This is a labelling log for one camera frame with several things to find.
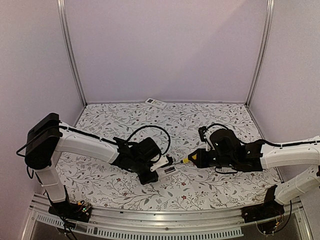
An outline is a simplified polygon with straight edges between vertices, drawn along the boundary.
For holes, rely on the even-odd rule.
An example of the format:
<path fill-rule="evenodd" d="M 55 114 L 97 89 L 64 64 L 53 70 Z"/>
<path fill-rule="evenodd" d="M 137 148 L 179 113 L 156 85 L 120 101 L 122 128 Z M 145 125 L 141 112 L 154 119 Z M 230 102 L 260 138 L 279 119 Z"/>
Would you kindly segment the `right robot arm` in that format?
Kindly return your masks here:
<path fill-rule="evenodd" d="M 220 128 L 208 134 L 205 127 L 199 129 L 200 140 L 206 144 L 188 155 L 197 168 L 231 168 L 236 172 L 261 172 L 266 169 L 309 165 L 302 173 L 281 183 L 271 191 L 272 198 L 259 206 L 262 218 L 269 218 L 278 210 L 278 204 L 305 194 L 320 185 L 320 137 L 272 143 L 265 139 L 245 143 L 231 129 Z"/>

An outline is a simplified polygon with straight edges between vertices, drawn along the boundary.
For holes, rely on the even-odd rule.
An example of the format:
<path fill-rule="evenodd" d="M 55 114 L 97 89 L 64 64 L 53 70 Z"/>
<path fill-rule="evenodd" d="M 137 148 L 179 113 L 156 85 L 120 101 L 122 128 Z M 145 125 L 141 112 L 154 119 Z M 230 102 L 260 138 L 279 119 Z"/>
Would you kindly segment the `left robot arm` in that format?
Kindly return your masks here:
<path fill-rule="evenodd" d="M 63 216 L 74 213 L 74 205 L 52 162 L 55 152 L 66 152 L 101 160 L 112 166 L 138 175 L 141 184 L 158 180 L 157 169 L 168 164 L 155 141 L 147 137 L 140 142 L 114 137 L 108 140 L 85 133 L 60 121 L 59 115 L 50 113 L 35 125 L 27 135 L 26 144 L 16 151 L 26 165 L 34 170 L 48 198 Z"/>

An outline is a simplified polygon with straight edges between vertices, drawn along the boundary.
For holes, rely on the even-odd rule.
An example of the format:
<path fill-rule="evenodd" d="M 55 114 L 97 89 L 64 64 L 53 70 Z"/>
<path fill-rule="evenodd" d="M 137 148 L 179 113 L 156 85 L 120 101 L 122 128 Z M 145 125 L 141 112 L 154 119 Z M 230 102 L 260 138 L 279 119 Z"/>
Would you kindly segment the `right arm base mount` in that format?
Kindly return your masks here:
<path fill-rule="evenodd" d="M 245 206 L 241 209 L 241 217 L 245 223 L 272 218 L 270 221 L 258 223 L 257 229 L 263 235 L 272 235 L 278 232 L 284 220 L 284 205 L 275 201 L 275 191 L 277 185 L 270 187 L 265 194 L 262 203 Z"/>

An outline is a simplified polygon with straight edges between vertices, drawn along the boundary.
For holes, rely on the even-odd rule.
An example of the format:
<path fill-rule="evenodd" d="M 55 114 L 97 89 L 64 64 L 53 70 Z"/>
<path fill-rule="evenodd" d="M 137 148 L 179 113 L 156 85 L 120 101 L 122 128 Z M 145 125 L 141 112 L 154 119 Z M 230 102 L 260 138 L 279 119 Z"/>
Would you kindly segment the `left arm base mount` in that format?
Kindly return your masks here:
<path fill-rule="evenodd" d="M 88 223 L 92 214 L 92 204 L 81 200 L 78 203 L 70 202 L 69 197 L 66 196 L 64 201 L 50 202 L 48 212 L 52 215 L 56 215 L 62 219 L 69 219 L 79 222 Z"/>

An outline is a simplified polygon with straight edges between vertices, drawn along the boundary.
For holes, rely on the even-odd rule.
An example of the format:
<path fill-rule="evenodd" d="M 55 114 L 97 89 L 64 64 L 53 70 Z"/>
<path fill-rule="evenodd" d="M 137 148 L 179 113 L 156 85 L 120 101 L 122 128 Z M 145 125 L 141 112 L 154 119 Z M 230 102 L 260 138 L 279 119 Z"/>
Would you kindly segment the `white air conditioner remote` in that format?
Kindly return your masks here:
<path fill-rule="evenodd" d="M 166 168 L 159 168 L 156 170 L 159 179 L 165 179 L 173 174 L 176 174 L 178 170 L 174 166 L 168 166 Z"/>

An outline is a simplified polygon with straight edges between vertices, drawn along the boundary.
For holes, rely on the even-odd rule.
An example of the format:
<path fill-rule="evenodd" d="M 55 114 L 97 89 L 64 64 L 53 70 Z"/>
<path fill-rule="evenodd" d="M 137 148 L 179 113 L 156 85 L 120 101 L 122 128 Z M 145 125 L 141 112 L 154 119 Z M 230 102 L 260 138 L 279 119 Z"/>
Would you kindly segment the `yellow handled screwdriver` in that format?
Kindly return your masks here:
<path fill-rule="evenodd" d="M 195 165 L 194 161 L 197 160 L 197 155 L 191 157 L 184 157 L 184 158 L 177 158 L 173 161 L 173 165 L 177 164 L 193 164 Z"/>

